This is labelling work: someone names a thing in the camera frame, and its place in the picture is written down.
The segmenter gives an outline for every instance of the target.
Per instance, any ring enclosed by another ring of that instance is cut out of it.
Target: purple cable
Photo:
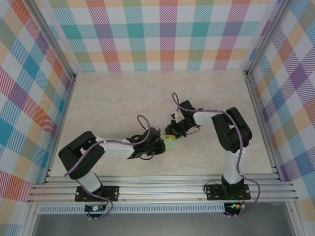
[[[144,127],[143,124],[140,122],[139,117],[142,117],[142,118],[147,122],[147,124],[148,124],[148,133],[147,133],[147,136],[144,138],[144,140],[142,140],[142,141],[140,141],[140,142],[137,142],[137,143],[132,143],[132,144],[131,144],[131,143],[124,143],[123,141],[119,141],[119,140],[106,140],[106,142],[107,142],[107,143],[119,143],[119,144],[123,144],[123,145],[131,145],[131,146],[138,145],[138,144],[141,144],[141,143],[145,142],[145,141],[148,139],[149,135],[150,135],[150,128],[151,128],[151,127],[150,127],[150,123],[149,123],[149,121],[148,121],[147,118],[145,118],[143,115],[137,115],[137,119],[138,119],[140,125],[141,125],[144,129],[145,129],[145,127]],[[94,148],[96,145],[103,144],[104,142],[105,142],[105,141],[102,140],[102,141],[99,141],[99,142],[93,144],[92,146],[90,146],[90,147],[83,153],[83,155],[80,157],[80,159],[74,164],[74,166],[73,166],[67,173],[65,173],[63,176],[68,176],[69,174],[71,174],[71,173],[75,170],[75,168],[78,167],[78,165],[81,163],[81,161],[84,159],[84,157],[89,153],[89,151],[91,151],[92,148]]]
[[[101,197],[101,196],[98,196],[98,195],[95,195],[95,194],[91,193],[91,192],[90,192],[89,190],[87,190],[78,180],[76,180],[76,181],[81,185],[81,187],[83,188],[83,190],[84,190],[86,193],[90,194],[91,196],[93,196],[93,197],[95,197],[95,198],[99,198],[99,199],[102,199],[102,200],[104,200],[104,201],[107,201],[107,202],[109,202],[109,203],[111,204],[109,211],[106,212],[106,213],[104,213],[104,214],[102,214],[100,217],[92,217],[92,216],[90,216],[90,212],[88,212],[88,216],[90,217],[90,219],[93,219],[93,220],[101,219],[101,218],[107,216],[107,215],[114,209],[114,204],[113,204],[113,202],[112,202],[111,200],[109,200],[108,198],[104,198],[104,197]]]
[[[234,127],[235,127],[235,130],[237,132],[237,135],[238,135],[238,138],[240,140],[240,153],[238,155],[238,159],[237,159],[237,164],[236,164],[236,169],[237,169],[237,172],[240,174],[240,176],[243,178],[243,179],[246,179],[247,181],[250,181],[250,182],[253,182],[254,184],[257,185],[258,187],[258,194],[257,194],[257,197],[255,199],[255,201],[253,202],[252,206],[247,209],[246,211],[240,213],[239,215],[244,215],[245,213],[248,213],[252,208],[253,206],[257,203],[259,197],[260,197],[260,185],[259,183],[257,183],[255,180],[253,179],[250,179],[250,178],[247,178],[245,177],[241,171],[240,171],[240,162],[241,162],[241,157],[242,157],[242,152],[243,152],[243,139],[242,139],[242,135],[241,135],[241,132],[240,132],[240,129],[237,127],[237,124],[236,122],[234,121],[234,119],[230,116],[229,113],[227,113],[226,111],[222,111],[222,110],[209,110],[209,109],[204,109],[204,110],[189,110],[189,109],[186,109],[184,107],[182,107],[181,105],[179,105],[179,99],[178,99],[178,96],[177,94],[174,92],[172,93],[172,97],[173,97],[173,100],[175,102],[175,104],[177,105],[178,108],[184,110],[184,111],[187,111],[187,112],[219,112],[219,113],[223,113],[225,114],[230,120],[231,122],[233,123]]]

